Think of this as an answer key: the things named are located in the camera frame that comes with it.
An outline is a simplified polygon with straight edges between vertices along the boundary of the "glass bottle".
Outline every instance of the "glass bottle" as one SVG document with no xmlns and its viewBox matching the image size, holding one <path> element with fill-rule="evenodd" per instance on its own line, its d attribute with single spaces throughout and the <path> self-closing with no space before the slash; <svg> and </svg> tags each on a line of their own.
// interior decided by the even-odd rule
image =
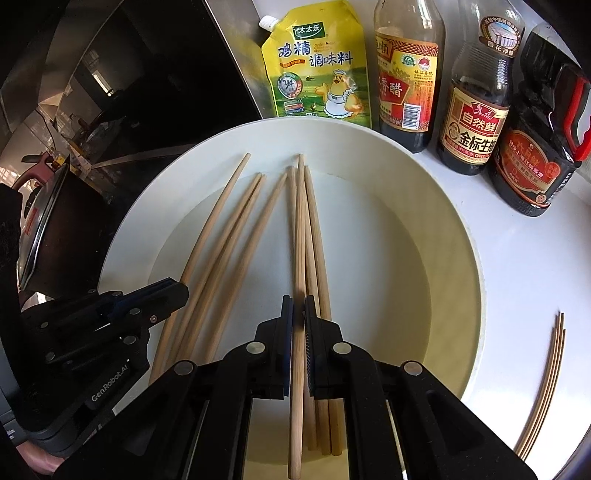
<svg viewBox="0 0 591 480">
<path fill-rule="evenodd" d="M 433 0 L 379 0 L 374 12 L 379 130 L 413 153 L 433 122 L 445 47 L 445 25 Z"/>
<path fill-rule="evenodd" d="M 452 67 L 437 153 L 452 170 L 484 170 L 513 94 L 512 65 L 524 22 L 509 0 L 459 0 L 464 44 Z"/>
</svg>

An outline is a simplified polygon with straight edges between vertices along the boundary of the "soy sauce bottle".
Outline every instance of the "soy sauce bottle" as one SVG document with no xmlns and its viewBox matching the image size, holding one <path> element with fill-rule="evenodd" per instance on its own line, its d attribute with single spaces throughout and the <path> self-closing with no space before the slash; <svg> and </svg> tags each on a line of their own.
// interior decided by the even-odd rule
<svg viewBox="0 0 591 480">
<path fill-rule="evenodd" d="M 452 170 L 477 175 L 495 148 L 513 94 L 512 64 L 524 22 L 509 0 L 459 0 L 464 44 L 452 67 L 437 153 Z"/>
</svg>

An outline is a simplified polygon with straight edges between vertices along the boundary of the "metal screw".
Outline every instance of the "metal screw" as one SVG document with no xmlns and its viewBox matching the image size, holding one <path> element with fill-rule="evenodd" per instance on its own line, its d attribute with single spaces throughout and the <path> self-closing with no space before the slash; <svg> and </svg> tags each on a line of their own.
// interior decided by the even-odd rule
<svg viewBox="0 0 591 480">
<path fill-rule="evenodd" d="M 423 373 L 423 367 L 421 367 L 421 364 L 416 362 L 407 362 L 404 364 L 404 371 L 409 375 L 416 377 L 417 375 Z"/>
<path fill-rule="evenodd" d="M 347 342 L 339 342 L 333 345 L 333 350 L 340 355 L 351 353 L 351 346 Z"/>
<path fill-rule="evenodd" d="M 253 355 L 258 355 L 265 351 L 265 344 L 261 342 L 251 342 L 246 346 L 246 351 Z"/>
<path fill-rule="evenodd" d="M 188 375 L 192 371 L 193 364 L 186 360 L 183 360 L 174 366 L 174 373 L 176 373 L 177 375 Z"/>
</svg>

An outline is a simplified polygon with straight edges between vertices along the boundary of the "barcode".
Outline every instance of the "barcode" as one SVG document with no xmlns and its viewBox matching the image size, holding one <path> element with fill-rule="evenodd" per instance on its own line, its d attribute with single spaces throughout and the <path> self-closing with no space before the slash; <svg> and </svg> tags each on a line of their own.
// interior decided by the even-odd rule
<svg viewBox="0 0 591 480">
<path fill-rule="evenodd" d="M 418 130 L 420 118 L 420 105 L 411 105 L 410 103 L 404 104 L 404 109 L 402 110 L 402 128 Z"/>
</svg>

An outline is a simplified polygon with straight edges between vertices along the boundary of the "pot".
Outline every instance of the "pot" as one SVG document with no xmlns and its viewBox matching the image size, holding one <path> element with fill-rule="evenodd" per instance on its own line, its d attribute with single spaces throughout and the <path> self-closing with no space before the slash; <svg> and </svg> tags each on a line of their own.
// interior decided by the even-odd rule
<svg viewBox="0 0 591 480">
<path fill-rule="evenodd" d="M 69 163 L 61 166 L 39 191 L 21 232 L 19 289 L 55 299 L 95 288 L 109 217 L 102 196 Z"/>
</svg>

